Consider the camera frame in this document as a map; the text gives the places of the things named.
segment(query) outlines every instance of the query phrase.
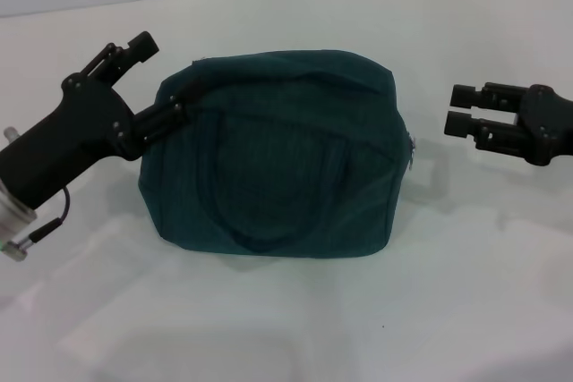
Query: fabric bag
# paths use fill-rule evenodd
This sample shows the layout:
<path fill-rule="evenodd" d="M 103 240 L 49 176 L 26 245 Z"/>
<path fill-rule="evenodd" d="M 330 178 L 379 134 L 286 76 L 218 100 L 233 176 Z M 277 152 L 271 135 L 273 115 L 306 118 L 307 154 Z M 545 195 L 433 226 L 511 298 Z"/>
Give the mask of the fabric bag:
<path fill-rule="evenodd" d="M 141 164 L 164 239 L 321 259 L 386 246 L 412 155 L 390 71 L 340 51 L 210 58 L 165 80 L 156 103 L 198 79 L 216 85 Z"/>

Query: bag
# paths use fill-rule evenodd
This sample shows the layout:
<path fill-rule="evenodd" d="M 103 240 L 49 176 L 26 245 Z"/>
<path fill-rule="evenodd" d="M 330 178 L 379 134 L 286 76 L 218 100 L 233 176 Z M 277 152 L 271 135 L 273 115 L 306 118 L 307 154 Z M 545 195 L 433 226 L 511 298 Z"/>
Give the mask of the bag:
<path fill-rule="evenodd" d="M 164 81 L 156 103 L 197 79 L 213 90 L 141 163 L 164 239 L 321 259 L 387 244 L 412 154 L 390 71 L 340 51 L 210 58 Z"/>

